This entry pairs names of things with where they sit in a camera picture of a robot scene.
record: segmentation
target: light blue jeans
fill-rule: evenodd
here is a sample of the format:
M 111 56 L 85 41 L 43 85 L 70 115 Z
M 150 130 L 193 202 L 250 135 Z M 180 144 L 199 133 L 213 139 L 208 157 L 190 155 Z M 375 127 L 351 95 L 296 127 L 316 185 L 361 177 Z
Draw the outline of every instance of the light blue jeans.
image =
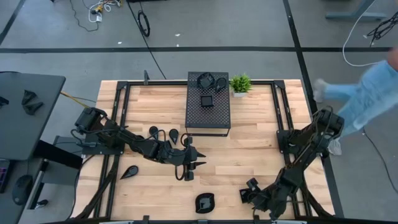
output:
M 338 112 L 345 119 L 341 137 L 346 136 L 398 104 L 398 72 L 383 60 L 366 71 L 358 84 L 327 85 L 325 99 L 346 102 Z

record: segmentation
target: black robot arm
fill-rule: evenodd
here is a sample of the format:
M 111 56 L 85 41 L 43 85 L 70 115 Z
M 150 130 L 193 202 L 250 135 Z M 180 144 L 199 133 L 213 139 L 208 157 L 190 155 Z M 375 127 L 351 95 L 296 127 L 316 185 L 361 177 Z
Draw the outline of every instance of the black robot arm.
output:
M 121 144 L 128 144 L 132 151 L 138 152 L 148 160 L 174 166 L 183 165 L 185 180 L 193 180 L 192 170 L 204 164 L 204 162 L 193 162 L 197 160 L 197 157 L 205 156 L 191 146 L 191 137 L 185 139 L 184 150 L 173 149 L 170 141 L 144 139 L 125 127 L 120 127 L 115 121 L 108 119 L 105 111 L 97 108 L 85 108 L 75 126 L 80 134 L 96 134 L 98 141 L 110 149 L 117 148 Z
M 293 163 L 283 167 L 276 181 L 265 189 L 257 186 L 257 180 L 247 182 L 248 189 L 240 190 L 244 203 L 251 203 L 255 210 L 270 210 L 271 220 L 276 220 L 285 212 L 287 197 L 293 196 L 298 189 L 302 189 L 308 201 L 317 213 L 328 215 L 308 189 L 303 185 L 305 169 L 321 154 L 327 157 L 328 145 L 332 139 L 338 138 L 343 130 L 344 119 L 328 110 L 321 110 L 314 115 L 313 122 L 302 130 L 291 130 L 285 139 L 289 147 L 298 147 L 298 156 Z

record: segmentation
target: green plant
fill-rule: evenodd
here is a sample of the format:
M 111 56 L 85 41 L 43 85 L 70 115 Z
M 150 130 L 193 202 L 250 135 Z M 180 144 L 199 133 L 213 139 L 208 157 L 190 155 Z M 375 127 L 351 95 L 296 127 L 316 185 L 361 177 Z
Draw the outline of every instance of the green plant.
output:
M 231 80 L 231 87 L 235 93 L 247 93 L 251 89 L 251 80 L 245 73 L 236 75 Z

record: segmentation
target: computer mouse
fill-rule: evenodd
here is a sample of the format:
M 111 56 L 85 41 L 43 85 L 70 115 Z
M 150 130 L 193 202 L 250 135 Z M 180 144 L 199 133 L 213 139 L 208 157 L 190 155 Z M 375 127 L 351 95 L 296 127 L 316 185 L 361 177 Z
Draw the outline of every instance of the computer mouse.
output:
M 17 182 L 12 189 L 12 200 L 17 205 L 24 205 L 29 198 L 32 190 L 33 178 L 31 175 L 23 175 L 17 179 Z

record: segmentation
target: wooden tabletop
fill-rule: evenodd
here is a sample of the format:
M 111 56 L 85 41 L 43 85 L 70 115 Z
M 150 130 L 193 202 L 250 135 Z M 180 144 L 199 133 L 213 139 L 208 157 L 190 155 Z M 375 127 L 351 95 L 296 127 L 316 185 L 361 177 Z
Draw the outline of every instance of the wooden tabletop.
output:
M 112 113 L 117 81 L 102 81 L 97 108 Z M 300 80 L 285 80 L 287 98 L 295 129 L 302 129 L 311 122 L 307 102 Z M 180 135 L 185 132 L 185 104 L 187 87 L 182 86 L 132 86 L 126 116 L 128 130 L 134 134 L 149 136 L 149 128 L 169 130 L 175 128 Z M 124 100 L 121 94 L 120 105 Z M 282 119 L 287 128 L 285 113 Z M 121 109 L 117 122 L 120 122 Z M 284 166 L 275 132 L 277 120 L 271 88 L 269 85 L 254 85 L 244 98 L 231 96 L 231 131 L 228 137 L 193 137 L 193 146 L 206 155 L 198 161 L 199 166 L 193 181 L 177 181 L 174 166 L 158 164 L 142 158 L 126 146 L 121 156 L 118 180 L 114 195 L 112 220 L 142 220 L 150 215 L 151 220 L 250 220 L 252 205 L 243 204 L 239 189 L 247 188 L 246 182 L 255 177 L 260 188 L 275 181 Z M 176 148 L 183 147 L 178 141 Z M 103 156 L 95 156 L 81 171 L 76 205 L 73 216 L 79 214 L 98 188 Z M 139 173 L 120 180 L 131 165 L 139 167 Z M 325 173 L 320 159 L 316 159 L 305 171 L 308 188 L 323 206 L 334 213 Z M 215 209 L 207 214 L 195 213 L 195 198 L 202 193 L 214 193 Z M 101 214 L 104 214 L 108 193 L 104 194 Z M 301 214 L 305 214 L 300 204 Z M 269 219 L 268 212 L 257 211 L 261 219 Z M 291 203 L 281 216 L 293 219 Z

